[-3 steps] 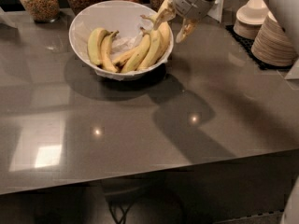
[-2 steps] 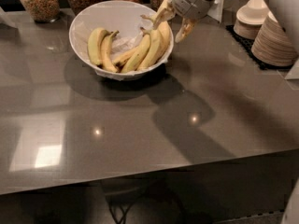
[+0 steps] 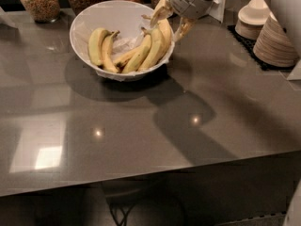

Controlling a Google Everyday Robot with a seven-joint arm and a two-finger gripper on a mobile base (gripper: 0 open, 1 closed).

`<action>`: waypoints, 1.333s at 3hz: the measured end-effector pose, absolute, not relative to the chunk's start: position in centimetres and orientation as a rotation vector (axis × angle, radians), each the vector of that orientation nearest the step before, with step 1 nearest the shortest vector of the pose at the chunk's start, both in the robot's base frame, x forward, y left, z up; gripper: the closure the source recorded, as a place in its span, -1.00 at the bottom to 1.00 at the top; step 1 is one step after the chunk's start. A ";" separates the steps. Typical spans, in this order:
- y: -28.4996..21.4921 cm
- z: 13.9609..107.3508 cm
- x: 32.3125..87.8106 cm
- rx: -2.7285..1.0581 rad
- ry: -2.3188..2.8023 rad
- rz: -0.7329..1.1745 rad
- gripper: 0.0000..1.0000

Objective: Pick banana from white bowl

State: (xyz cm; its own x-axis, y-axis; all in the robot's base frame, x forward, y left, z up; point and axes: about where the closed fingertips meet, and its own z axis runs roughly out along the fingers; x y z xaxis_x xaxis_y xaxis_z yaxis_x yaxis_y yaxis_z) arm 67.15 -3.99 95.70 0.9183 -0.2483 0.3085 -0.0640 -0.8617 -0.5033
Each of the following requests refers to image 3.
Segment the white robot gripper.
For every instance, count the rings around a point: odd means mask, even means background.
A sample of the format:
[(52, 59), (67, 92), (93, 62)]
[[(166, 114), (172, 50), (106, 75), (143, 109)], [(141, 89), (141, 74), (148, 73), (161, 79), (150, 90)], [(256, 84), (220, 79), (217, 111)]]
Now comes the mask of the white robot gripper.
[(192, 29), (196, 19), (207, 13), (212, 3), (213, 0), (160, 0), (150, 17), (150, 26), (154, 27), (158, 21), (170, 17), (174, 10), (181, 16), (173, 37), (173, 40), (178, 42)]

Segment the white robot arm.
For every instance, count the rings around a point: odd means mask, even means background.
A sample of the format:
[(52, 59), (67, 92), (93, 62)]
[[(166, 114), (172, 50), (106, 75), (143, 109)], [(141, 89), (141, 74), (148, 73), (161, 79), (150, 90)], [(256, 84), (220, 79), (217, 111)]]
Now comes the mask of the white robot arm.
[[(277, 18), (282, 28), (293, 44), (296, 53), (301, 56), (301, 0), (264, 0)], [(212, 5), (213, 0), (160, 0), (150, 17), (150, 26), (168, 18), (173, 12), (184, 18), (176, 32), (176, 38), (182, 38), (188, 31), (182, 29), (182, 24), (194, 22), (203, 17)], [(297, 188), (291, 199), (283, 226), (301, 225), (301, 186)]]

